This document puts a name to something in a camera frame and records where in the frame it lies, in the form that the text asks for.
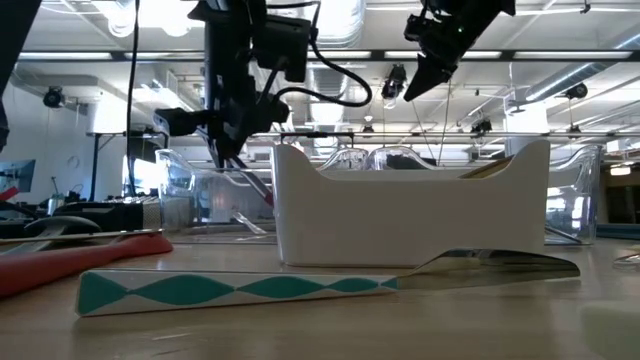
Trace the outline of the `black nylon serving spoon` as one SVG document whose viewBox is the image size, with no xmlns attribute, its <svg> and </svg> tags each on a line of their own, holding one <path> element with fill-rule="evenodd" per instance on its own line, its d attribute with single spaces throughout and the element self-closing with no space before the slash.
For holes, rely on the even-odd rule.
<svg viewBox="0 0 640 360">
<path fill-rule="evenodd" d="M 78 216 L 51 216 L 35 220 L 23 229 L 24 238 L 42 238 L 42 241 L 0 245 L 0 255 L 14 255 L 51 250 L 54 242 L 48 237 L 101 232 L 95 222 Z"/>
</svg>

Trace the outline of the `knife teal patterned white handle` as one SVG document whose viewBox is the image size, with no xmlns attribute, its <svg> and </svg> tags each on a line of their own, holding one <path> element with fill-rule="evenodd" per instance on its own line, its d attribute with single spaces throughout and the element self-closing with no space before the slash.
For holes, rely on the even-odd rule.
<svg viewBox="0 0 640 360">
<path fill-rule="evenodd" d="M 371 296 L 579 276 L 570 260 L 512 250 L 455 249 L 404 274 L 95 269 L 83 273 L 81 317 Z"/>
</svg>

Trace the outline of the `black overhead rig beam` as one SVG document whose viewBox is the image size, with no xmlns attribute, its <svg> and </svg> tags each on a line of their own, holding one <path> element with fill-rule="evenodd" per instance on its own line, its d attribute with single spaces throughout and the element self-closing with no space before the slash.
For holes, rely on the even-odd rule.
<svg viewBox="0 0 640 360">
<path fill-rule="evenodd" d="M 417 58 L 386 59 L 385 51 L 410 50 L 322 50 L 321 55 L 331 61 L 339 62 L 409 62 Z M 501 51 L 497 59 L 461 59 L 461 62 L 605 62 L 640 63 L 640 50 L 476 50 Z M 108 52 L 109 60 L 18 60 L 21 62 L 125 62 L 132 58 L 131 52 L 125 51 L 76 51 L 76 52 Z M 142 62 L 200 62 L 204 60 L 203 51 L 143 51 L 137 55 Z"/>
</svg>

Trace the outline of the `white building pillar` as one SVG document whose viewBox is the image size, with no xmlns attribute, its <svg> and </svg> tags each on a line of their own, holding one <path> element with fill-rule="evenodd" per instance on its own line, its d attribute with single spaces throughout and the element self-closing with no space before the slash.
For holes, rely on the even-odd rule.
<svg viewBox="0 0 640 360">
<path fill-rule="evenodd" d="M 503 129 L 509 133 L 505 140 L 505 153 L 507 156 L 515 155 L 535 141 L 539 134 L 549 131 L 546 106 L 538 102 L 507 107 Z"/>
</svg>

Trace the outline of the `black distant rig rail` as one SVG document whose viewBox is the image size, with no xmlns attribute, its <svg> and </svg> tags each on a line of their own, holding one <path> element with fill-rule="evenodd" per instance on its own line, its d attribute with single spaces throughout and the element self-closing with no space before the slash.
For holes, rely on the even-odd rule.
<svg viewBox="0 0 640 360">
<path fill-rule="evenodd" d="M 477 138 L 560 138 L 560 139 L 586 139 L 586 138 L 640 138 L 638 132 L 544 132 L 544 133 L 526 133 L 526 132 L 266 132 L 255 133 L 249 136 L 250 139 L 285 139 L 289 137 L 305 137 L 305 138 L 328 138 L 328 137 L 347 137 L 350 139 L 363 138 L 442 138 L 445 139 L 477 139 Z"/>
</svg>

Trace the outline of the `clear plastic bin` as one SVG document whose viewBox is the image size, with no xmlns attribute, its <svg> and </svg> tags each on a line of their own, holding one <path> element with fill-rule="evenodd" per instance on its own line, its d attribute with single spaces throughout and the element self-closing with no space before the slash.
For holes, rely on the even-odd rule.
<svg viewBox="0 0 640 360">
<path fill-rule="evenodd" d="M 546 224 L 579 238 L 583 245 L 595 238 L 601 147 L 587 145 L 566 160 L 550 164 L 546 201 Z M 404 146 L 379 148 L 366 159 L 367 170 L 417 170 L 435 178 L 459 177 L 468 168 L 437 167 Z M 549 244 L 572 245 L 548 234 Z"/>
<path fill-rule="evenodd" d="M 276 224 L 269 206 L 247 180 L 229 168 L 212 163 L 196 164 L 174 150 L 158 150 L 161 229 L 176 244 L 274 245 Z M 269 164 L 249 168 L 272 191 Z M 234 211 L 242 213 L 267 231 L 256 235 L 236 221 Z"/>
</svg>

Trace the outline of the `white plastic bin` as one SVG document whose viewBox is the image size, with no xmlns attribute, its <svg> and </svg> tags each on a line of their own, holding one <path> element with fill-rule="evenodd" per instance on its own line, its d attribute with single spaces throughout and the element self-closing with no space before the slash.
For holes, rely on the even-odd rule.
<svg viewBox="0 0 640 360">
<path fill-rule="evenodd" d="M 272 150 L 281 260 L 291 266 L 414 267 L 453 249 L 539 253 L 550 145 L 535 141 L 480 179 L 426 171 L 320 172 L 290 145 Z"/>
</svg>

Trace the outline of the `ribbed silver air duct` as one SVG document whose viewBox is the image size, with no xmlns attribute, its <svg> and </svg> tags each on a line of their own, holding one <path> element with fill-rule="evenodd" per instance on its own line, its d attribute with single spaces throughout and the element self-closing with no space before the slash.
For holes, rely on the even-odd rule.
<svg viewBox="0 0 640 360">
<path fill-rule="evenodd" d="M 350 79 L 323 63 L 308 63 L 305 87 L 321 95 L 344 100 Z"/>
</svg>

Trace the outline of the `white rectangular air duct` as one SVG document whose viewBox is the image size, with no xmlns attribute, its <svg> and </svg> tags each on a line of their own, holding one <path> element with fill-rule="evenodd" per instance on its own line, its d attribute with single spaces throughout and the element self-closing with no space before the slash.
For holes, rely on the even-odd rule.
<svg viewBox="0 0 640 360">
<path fill-rule="evenodd" d="M 198 134 L 170 135 L 169 126 L 154 118 L 158 109 L 182 108 L 187 112 L 202 110 L 202 85 L 186 82 L 172 69 L 136 73 L 133 90 L 131 128 L 151 142 L 176 151 L 204 149 L 206 141 Z"/>
</svg>

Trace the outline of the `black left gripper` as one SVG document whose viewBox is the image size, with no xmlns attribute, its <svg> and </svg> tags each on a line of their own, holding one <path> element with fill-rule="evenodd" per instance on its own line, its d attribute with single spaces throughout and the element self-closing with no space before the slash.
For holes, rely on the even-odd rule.
<svg viewBox="0 0 640 360">
<path fill-rule="evenodd" d="M 271 128 L 272 123 L 285 123 L 290 115 L 289 106 L 272 96 L 256 102 L 253 98 L 244 101 L 228 100 L 218 110 L 205 109 L 186 111 L 182 108 L 156 109 L 154 119 L 164 122 L 171 136 L 186 136 L 205 127 L 209 139 L 209 150 L 217 168 L 232 163 L 238 168 L 247 165 L 241 153 L 248 140 L 256 133 Z"/>
</svg>

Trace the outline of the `blue distant tabletop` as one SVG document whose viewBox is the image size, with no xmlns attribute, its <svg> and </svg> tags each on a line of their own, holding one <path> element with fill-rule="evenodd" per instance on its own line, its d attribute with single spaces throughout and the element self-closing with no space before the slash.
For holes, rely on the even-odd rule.
<svg viewBox="0 0 640 360">
<path fill-rule="evenodd" d="M 640 224 L 598 224 L 596 235 L 601 238 L 640 241 Z"/>
</svg>

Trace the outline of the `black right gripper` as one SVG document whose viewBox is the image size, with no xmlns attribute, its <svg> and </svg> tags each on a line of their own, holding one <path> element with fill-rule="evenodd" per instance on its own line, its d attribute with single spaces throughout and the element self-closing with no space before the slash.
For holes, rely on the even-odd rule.
<svg viewBox="0 0 640 360">
<path fill-rule="evenodd" d="M 418 68 L 404 93 L 411 102 L 448 82 L 454 65 L 500 13 L 516 14 L 516 0 L 421 0 L 433 15 L 419 33 Z"/>
</svg>

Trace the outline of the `red spatula steel shaft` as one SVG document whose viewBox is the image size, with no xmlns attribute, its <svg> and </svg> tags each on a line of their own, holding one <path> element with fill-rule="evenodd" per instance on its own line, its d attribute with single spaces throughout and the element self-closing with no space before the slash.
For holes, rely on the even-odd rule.
<svg viewBox="0 0 640 360">
<path fill-rule="evenodd" d="M 214 164 L 217 168 L 220 169 L 231 169 L 233 171 L 239 172 L 249 183 L 249 185 L 258 193 L 258 195 L 269 205 L 273 206 L 273 193 L 267 187 L 267 185 L 250 169 L 247 165 L 239 158 L 238 155 L 234 153 L 230 153 L 229 155 L 223 155 L 217 148 L 216 142 L 213 138 L 211 138 L 208 133 L 202 129 L 197 128 L 196 133 L 200 135 L 205 142 L 207 143 L 207 147 L 209 153 L 214 161 Z"/>
</svg>

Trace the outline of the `red slotted silicone spoon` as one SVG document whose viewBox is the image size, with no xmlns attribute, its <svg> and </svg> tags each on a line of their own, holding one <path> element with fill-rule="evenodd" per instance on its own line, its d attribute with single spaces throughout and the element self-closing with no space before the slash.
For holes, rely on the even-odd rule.
<svg viewBox="0 0 640 360">
<path fill-rule="evenodd" d="M 172 250 L 172 243 L 155 233 L 128 236 L 108 245 L 3 255 L 0 256 L 0 299 L 118 260 Z"/>
</svg>

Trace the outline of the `small clear plastic utensil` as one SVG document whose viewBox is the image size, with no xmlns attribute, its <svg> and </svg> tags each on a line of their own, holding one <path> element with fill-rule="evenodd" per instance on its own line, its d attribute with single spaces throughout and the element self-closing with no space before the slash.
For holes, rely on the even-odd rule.
<svg viewBox="0 0 640 360">
<path fill-rule="evenodd" d="M 264 229 L 262 229 L 259 226 L 255 225 L 248 218 L 246 218 L 242 213 L 240 213 L 238 211 L 234 211 L 232 216 L 236 221 L 238 221 L 239 223 L 244 225 L 246 228 L 248 228 L 254 234 L 256 234 L 256 235 L 266 235 L 267 234 L 267 231 L 265 231 Z"/>
</svg>

